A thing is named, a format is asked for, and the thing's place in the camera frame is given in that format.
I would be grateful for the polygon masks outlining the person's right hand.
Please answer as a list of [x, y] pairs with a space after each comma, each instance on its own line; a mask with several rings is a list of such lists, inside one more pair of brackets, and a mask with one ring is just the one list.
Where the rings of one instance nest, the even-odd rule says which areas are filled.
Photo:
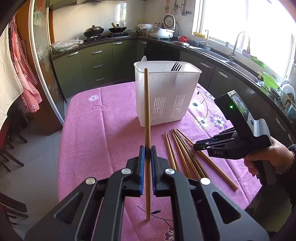
[[293, 164], [294, 153], [275, 138], [271, 137], [271, 141], [270, 147], [249, 153], [244, 158], [244, 164], [252, 176], [259, 174], [259, 170], [255, 167], [255, 161], [269, 161], [277, 173], [285, 172]]

